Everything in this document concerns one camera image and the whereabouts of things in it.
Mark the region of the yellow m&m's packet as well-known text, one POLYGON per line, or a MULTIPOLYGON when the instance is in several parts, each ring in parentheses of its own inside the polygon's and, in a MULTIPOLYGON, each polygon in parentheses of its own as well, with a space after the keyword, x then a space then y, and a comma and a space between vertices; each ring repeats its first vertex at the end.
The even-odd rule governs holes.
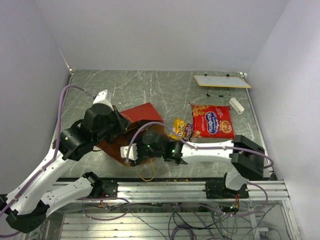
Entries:
POLYGON ((187 125, 188 124, 184 120, 179 119, 179 118, 175 118, 173 121, 173 128, 172 128, 174 133, 170 133, 168 136, 173 140, 179 139, 176 135, 178 135, 179 137, 181 137, 183 139, 186 135, 187 125))

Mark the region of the purple snack packet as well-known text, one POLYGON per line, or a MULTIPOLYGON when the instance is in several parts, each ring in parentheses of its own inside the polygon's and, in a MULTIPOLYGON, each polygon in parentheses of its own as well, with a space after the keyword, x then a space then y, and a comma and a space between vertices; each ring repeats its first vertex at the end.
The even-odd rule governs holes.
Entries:
POLYGON ((184 137, 183 139, 187 142, 189 142, 193 138, 194 134, 194 125, 193 124, 187 124, 184 129, 184 137))

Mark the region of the red candy snack bag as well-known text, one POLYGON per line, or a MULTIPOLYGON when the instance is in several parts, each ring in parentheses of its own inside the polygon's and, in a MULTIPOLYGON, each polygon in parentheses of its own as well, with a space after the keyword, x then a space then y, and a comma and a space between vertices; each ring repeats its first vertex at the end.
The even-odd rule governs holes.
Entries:
POLYGON ((229 106, 190 104, 194 138, 235 139, 229 106))

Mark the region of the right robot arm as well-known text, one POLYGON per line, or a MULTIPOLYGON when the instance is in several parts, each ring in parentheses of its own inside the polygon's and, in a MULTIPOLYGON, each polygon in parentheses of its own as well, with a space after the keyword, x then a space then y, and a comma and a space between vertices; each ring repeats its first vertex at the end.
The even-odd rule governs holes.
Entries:
POLYGON ((233 197, 246 182, 264 178, 265 150, 243 135, 223 142, 196 143, 169 140, 150 130, 137 137, 131 146, 121 147, 120 155, 133 166, 147 158, 162 158, 175 166, 200 162, 231 164, 232 169, 220 186, 226 198, 233 197))

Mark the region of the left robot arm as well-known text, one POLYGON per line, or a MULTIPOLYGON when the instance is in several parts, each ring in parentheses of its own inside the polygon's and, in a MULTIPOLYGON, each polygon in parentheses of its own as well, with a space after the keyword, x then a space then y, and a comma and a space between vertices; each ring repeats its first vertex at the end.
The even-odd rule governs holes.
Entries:
POLYGON ((15 190, 0 196, 0 213, 7 215, 9 226, 29 233, 70 202, 101 196, 103 182, 93 172, 86 172, 75 182, 57 190, 49 191, 49 187, 66 168, 93 151, 100 142, 113 142, 129 125, 130 121, 114 106, 96 103, 88 108, 82 119, 60 133, 32 174, 15 190))

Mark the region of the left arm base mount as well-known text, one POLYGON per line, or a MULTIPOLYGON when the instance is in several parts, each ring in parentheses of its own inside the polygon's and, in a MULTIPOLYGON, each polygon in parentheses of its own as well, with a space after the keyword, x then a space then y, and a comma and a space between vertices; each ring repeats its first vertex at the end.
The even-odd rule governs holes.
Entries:
POLYGON ((114 180, 103 181, 100 189, 98 189, 97 198, 115 198, 118 196, 118 183, 114 180))

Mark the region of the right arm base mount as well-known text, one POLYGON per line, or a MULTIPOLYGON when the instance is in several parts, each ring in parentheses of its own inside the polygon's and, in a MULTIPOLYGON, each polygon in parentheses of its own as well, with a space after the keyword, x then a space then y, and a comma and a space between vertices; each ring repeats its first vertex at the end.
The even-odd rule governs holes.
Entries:
POLYGON ((240 190, 231 190, 225 186, 224 180, 222 179, 206 181, 203 192, 205 192, 207 199, 235 199, 236 196, 240 199, 249 198, 246 184, 244 184, 240 190))

